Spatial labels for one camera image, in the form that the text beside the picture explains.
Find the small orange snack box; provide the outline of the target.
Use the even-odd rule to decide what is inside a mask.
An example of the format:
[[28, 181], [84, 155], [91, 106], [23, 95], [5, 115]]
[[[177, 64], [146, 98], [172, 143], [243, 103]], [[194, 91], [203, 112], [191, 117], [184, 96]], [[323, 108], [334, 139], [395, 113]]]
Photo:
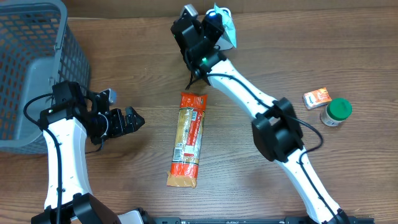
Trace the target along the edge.
[[303, 102], [308, 110], [326, 105], [332, 101], [326, 87], [307, 92], [303, 95]]

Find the teal orange snack packet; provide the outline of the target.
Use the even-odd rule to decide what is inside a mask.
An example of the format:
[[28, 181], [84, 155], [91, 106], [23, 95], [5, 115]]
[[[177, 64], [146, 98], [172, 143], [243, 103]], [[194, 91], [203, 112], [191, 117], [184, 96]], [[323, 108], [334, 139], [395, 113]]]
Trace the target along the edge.
[[236, 48], [236, 28], [234, 26], [231, 11], [227, 7], [218, 7], [216, 3], [214, 3], [213, 9], [217, 14], [221, 14], [222, 16], [222, 26], [224, 28], [224, 34], [222, 35], [222, 38], [229, 42], [232, 47]]

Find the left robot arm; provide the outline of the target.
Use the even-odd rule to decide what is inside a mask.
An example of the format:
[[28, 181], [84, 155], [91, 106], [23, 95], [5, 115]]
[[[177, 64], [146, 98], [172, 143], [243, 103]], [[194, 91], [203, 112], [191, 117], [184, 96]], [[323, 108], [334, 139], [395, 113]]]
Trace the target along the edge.
[[109, 138], [136, 132], [144, 118], [132, 107], [111, 109], [116, 101], [112, 89], [83, 93], [79, 83], [64, 81], [55, 84], [49, 95], [54, 105], [41, 111], [34, 122], [47, 144], [49, 187], [44, 211], [31, 222], [154, 223], [143, 208], [117, 215], [94, 197], [86, 166], [87, 139], [103, 146]]

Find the long red orange spaghetti pack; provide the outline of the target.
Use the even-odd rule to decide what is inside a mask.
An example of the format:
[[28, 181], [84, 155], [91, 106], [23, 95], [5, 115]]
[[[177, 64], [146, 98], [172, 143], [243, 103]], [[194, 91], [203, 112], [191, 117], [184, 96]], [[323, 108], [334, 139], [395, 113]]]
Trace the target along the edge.
[[177, 133], [168, 171], [167, 185], [171, 187], [197, 186], [201, 140], [206, 111], [206, 95], [181, 93]]

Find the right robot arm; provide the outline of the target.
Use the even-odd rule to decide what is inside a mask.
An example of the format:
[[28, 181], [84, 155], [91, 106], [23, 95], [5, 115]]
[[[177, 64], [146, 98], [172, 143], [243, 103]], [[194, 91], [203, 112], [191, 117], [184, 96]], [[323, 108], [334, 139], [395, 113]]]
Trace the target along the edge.
[[319, 131], [298, 119], [288, 99], [277, 100], [256, 88], [216, 47], [225, 33], [222, 15], [207, 15], [199, 21], [192, 6], [187, 5], [170, 30], [191, 72], [190, 83], [204, 80], [248, 114], [257, 150], [284, 170], [309, 218], [315, 223], [349, 223], [347, 214], [318, 178], [302, 141], [302, 126], [315, 134]]

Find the green lid white jar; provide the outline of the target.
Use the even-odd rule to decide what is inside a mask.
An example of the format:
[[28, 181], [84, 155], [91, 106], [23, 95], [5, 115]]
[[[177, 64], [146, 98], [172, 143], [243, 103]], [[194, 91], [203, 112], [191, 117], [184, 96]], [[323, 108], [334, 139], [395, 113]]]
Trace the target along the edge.
[[327, 126], [338, 126], [352, 114], [351, 103], [344, 98], [333, 99], [320, 113], [320, 119]]

